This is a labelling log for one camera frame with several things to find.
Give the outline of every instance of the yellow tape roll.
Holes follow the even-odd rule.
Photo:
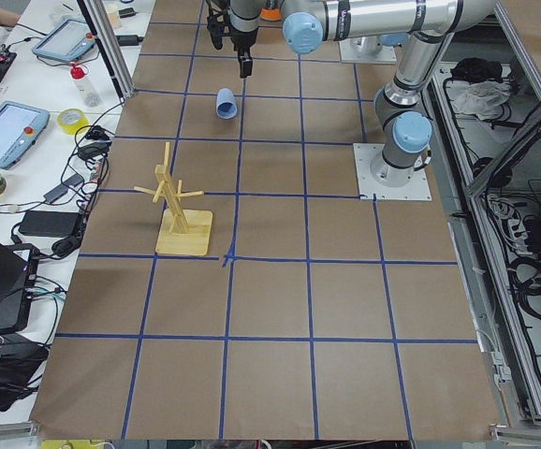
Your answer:
[[[81,109],[65,109],[58,114],[56,122],[63,128],[63,131],[73,136],[79,130],[83,133],[86,132],[90,124]]]

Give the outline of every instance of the white bottle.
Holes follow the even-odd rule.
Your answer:
[[[75,81],[77,89],[80,91],[83,103],[86,106],[94,107],[102,103],[100,95],[95,91],[94,85],[87,78],[87,73],[77,63],[71,63],[71,78]]]

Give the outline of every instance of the blue cup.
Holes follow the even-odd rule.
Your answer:
[[[216,115],[221,119],[232,119],[237,115],[235,95],[227,87],[218,91],[216,96]]]

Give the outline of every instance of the person's arm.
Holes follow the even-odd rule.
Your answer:
[[[0,25],[2,26],[15,26],[21,16],[16,12],[9,11],[0,7]]]

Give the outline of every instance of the wooden stand base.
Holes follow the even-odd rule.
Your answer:
[[[156,242],[156,252],[173,255],[206,255],[211,239],[212,212],[209,210],[183,210],[188,223],[186,233],[169,231],[173,226],[173,213],[165,210]]]

